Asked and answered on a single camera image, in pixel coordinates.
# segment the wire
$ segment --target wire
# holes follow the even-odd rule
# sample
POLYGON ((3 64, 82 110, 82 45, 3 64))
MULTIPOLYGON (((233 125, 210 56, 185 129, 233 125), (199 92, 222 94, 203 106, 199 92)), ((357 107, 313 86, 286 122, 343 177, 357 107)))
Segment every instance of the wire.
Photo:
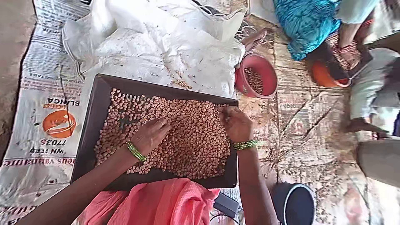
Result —
MULTIPOLYGON (((210 223, 211 223, 211 221, 212 221, 215 217, 220 217, 220 216, 229 217, 228 215, 225 215, 225 214, 218 214, 218 215, 213 216, 213 217, 210 219, 210 223)), ((240 223, 239 223, 238 221, 236 221, 235 219, 233 219, 232 217, 229 217, 229 218, 231 218, 233 221, 235 221, 235 223, 237 223, 237 224, 240 225, 240 223)))

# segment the black bucket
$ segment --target black bucket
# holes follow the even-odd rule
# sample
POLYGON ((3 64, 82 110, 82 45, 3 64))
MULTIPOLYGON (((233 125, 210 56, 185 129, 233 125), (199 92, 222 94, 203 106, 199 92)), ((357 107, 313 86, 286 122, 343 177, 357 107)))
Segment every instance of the black bucket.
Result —
POLYGON ((300 183, 278 183, 272 201, 276 215, 283 225, 311 225, 315 216, 315 203, 311 189, 300 183))

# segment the orange logo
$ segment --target orange logo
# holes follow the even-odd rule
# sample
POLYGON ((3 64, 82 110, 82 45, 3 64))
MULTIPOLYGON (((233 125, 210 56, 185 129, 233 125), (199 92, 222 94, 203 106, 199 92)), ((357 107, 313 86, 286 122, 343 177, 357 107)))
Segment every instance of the orange logo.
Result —
POLYGON ((75 118, 67 110, 52 112, 43 120, 44 132, 54 138, 71 136, 75 127, 75 118))

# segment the pile of peanuts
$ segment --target pile of peanuts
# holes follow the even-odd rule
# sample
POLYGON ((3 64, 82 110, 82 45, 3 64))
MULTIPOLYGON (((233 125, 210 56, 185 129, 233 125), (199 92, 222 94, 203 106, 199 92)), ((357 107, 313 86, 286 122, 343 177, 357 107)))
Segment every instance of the pile of peanuts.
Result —
POLYGON ((262 94, 263 88, 262 88, 261 76, 258 73, 254 72, 251 67, 245 68, 244 73, 247 82, 249 82, 250 84, 250 87, 258 94, 262 94))
POLYGON ((168 120, 171 130, 147 160, 133 165, 127 174, 147 174, 151 168, 189 179, 224 174, 230 141, 218 117, 218 107, 222 105, 167 100, 159 96, 132 96, 115 88, 110 98, 108 116, 94 148, 96 166, 130 140, 141 125, 162 117, 168 120))

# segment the woman's left hand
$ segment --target woman's left hand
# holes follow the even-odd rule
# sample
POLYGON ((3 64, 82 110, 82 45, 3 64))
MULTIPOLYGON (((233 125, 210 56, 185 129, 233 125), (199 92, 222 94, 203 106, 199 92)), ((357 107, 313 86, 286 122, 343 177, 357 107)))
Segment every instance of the woman's left hand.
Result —
POLYGON ((153 119, 142 125, 130 141, 142 155, 147 156, 161 144, 170 129, 166 119, 153 119))

